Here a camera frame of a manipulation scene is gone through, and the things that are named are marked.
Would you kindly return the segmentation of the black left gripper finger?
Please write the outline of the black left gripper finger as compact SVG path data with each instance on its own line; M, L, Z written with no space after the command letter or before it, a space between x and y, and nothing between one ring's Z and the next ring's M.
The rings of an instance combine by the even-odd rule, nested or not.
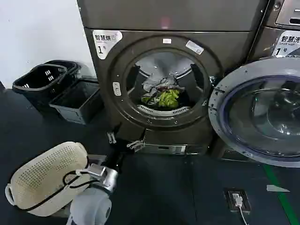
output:
M120 127L121 127L121 124L118 124L111 131L108 131L106 133L110 144L115 144L117 142L116 134L118 133Z
M140 138L136 141L127 144L126 147L132 150L133 152L138 152L139 150L143 149L145 147L145 133L146 130L143 130Z

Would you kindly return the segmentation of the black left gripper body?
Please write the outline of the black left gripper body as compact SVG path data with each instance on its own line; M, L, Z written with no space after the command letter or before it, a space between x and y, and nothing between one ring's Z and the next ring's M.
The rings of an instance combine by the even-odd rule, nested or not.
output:
M110 144L111 152L105 159L105 166L121 173L123 161L127 155L132 154L132 150L127 146L129 141L116 139L116 143Z

